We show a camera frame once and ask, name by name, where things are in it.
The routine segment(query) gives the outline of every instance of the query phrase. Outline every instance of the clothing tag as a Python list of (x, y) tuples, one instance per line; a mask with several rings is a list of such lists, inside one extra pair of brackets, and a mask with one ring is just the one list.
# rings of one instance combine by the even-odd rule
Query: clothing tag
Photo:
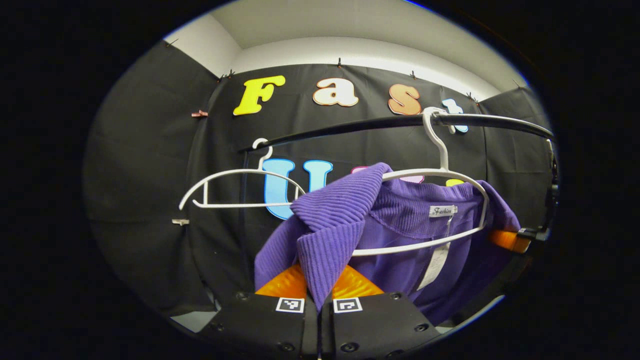
[(455, 205), (429, 207), (430, 218), (449, 217), (457, 212), (458, 207)]
[(429, 267), (427, 267), (427, 272), (424, 274), (422, 282), (418, 285), (418, 290), (431, 284), (438, 277), (438, 274), (442, 270), (444, 262), (447, 259), (447, 255), (449, 254), (450, 244), (451, 243), (446, 243), (441, 245), (433, 251), (431, 262), (429, 262)]

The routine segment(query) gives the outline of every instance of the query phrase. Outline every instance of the hanger hook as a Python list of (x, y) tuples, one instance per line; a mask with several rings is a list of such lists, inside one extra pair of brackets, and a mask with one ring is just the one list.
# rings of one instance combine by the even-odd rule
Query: hanger hook
[(430, 106), (425, 108), (422, 112), (422, 123), (424, 124), (424, 129), (427, 131), (427, 135), (429, 139), (436, 144), (438, 150), (440, 151), (440, 168), (445, 171), (449, 171), (449, 154), (447, 152), (447, 147), (444, 145), (444, 142), (436, 135), (433, 131), (433, 126), (431, 125), (431, 116), (434, 113), (444, 113), (447, 112), (443, 109), (436, 108), (434, 106)]
[[(259, 138), (256, 139), (253, 142), (252, 147), (255, 149), (256, 147), (258, 147), (258, 144), (262, 143), (262, 142), (267, 142), (269, 140), (265, 139), (265, 138)], [(262, 163), (264, 162), (264, 160), (267, 160), (268, 158), (271, 157), (271, 154), (273, 154), (273, 146), (269, 146), (269, 151), (267, 152), (267, 154), (263, 157), (260, 158), (260, 160), (258, 161), (258, 170), (262, 170)]]

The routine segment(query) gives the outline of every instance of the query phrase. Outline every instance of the clothes rod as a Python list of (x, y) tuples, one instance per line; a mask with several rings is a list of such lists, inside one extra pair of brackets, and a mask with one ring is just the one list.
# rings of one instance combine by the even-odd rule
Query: clothes rod
[[(510, 117), (501, 117), (495, 115), (479, 115), (479, 114), (432, 114), (432, 120), (435, 125), (449, 126), (449, 125), (467, 125), (467, 126), (484, 126), (484, 127), (497, 127), (501, 129), (510, 129), (523, 131), (525, 133), (534, 134), (543, 138), (556, 142), (556, 139), (551, 131), (533, 124), (532, 122), (513, 119)], [(401, 115), (393, 117), (383, 117), (371, 120), (361, 120), (348, 122), (345, 124), (338, 124), (334, 126), (328, 126), (321, 129), (305, 131), (303, 133), (291, 134), (275, 138), (267, 142), (262, 142), (253, 147), (247, 147), (240, 150), (253, 151), (262, 149), (269, 146), (278, 146), (298, 140), (306, 140), (312, 138), (320, 138), (322, 136), (337, 135), (352, 133), (355, 131), (373, 130), (373, 129), (387, 129), (390, 127), (406, 127), (406, 126), (423, 126), (422, 115)]]

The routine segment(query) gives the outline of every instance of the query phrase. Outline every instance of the ceiling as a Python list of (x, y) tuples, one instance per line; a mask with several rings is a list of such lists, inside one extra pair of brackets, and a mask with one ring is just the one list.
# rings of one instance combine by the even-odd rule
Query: ceiling
[(356, 37), (439, 56), (497, 88), (525, 83), (502, 56), (441, 16), (403, 0), (238, 0), (210, 13), (242, 49), (305, 37)]

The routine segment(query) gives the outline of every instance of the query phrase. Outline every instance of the purple sweater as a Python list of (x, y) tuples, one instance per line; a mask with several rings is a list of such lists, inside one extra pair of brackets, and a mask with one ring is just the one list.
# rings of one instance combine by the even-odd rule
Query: purple sweater
[(438, 276), (417, 289), (436, 247), (351, 257), (355, 249), (421, 243), (443, 238), (449, 217), (429, 217), (430, 206), (456, 205), (449, 235), (477, 227), (483, 197), (470, 183), (455, 186), (393, 179), (385, 163), (347, 175), (291, 204), (294, 213), (271, 234), (255, 258), (255, 287), (299, 261), (318, 311), (349, 264), (385, 292), (400, 291), (435, 325), (478, 294), (507, 265), (511, 253), (491, 244), (490, 229), (520, 230), (509, 206), (486, 182), (487, 227), (453, 240)]

